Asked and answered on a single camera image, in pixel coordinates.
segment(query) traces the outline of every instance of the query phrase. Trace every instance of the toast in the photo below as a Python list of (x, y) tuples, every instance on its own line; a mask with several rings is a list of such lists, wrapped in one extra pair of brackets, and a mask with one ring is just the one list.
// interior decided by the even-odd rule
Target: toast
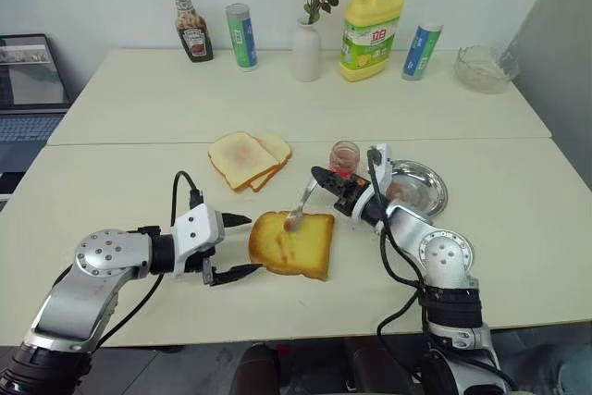
[(274, 133), (263, 133), (256, 136), (255, 139), (279, 162), (277, 168), (251, 181), (249, 187), (258, 192), (288, 163), (288, 159), (292, 156), (292, 150), (283, 139)]
[(208, 156), (233, 191), (279, 167), (277, 159), (249, 133), (230, 133), (214, 142)]
[(251, 261), (281, 275), (302, 274), (326, 281), (335, 217), (304, 214), (299, 229), (287, 232), (284, 221), (288, 213), (259, 216), (249, 238)]

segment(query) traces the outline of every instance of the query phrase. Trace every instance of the white vase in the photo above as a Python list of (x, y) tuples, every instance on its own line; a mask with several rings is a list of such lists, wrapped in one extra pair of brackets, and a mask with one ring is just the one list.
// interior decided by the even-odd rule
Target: white vase
[(321, 36), (307, 19), (298, 20), (292, 36), (292, 74), (298, 80), (310, 82), (321, 74)]

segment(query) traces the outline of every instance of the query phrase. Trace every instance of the laptop keyboard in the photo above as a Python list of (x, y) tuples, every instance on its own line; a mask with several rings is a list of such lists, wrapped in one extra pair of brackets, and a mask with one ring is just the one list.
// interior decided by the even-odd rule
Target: laptop keyboard
[(0, 117), (0, 142), (47, 141), (62, 116)]

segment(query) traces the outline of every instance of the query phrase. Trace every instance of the blue and white tube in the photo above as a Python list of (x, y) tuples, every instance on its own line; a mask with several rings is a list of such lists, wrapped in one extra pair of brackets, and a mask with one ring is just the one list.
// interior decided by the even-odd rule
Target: blue and white tube
[(432, 22), (421, 22), (413, 38), (407, 60), (403, 65), (402, 77), (406, 80), (420, 80), (424, 76), (427, 62), (432, 56), (442, 25)]

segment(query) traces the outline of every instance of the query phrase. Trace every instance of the ketchup bottle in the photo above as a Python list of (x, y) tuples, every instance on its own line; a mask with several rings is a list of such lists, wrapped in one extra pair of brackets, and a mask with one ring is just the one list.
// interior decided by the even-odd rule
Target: ketchup bottle
[(191, 62), (212, 60), (212, 42), (207, 32), (205, 20), (195, 12), (191, 0), (175, 0), (177, 6), (177, 20), (175, 27)]

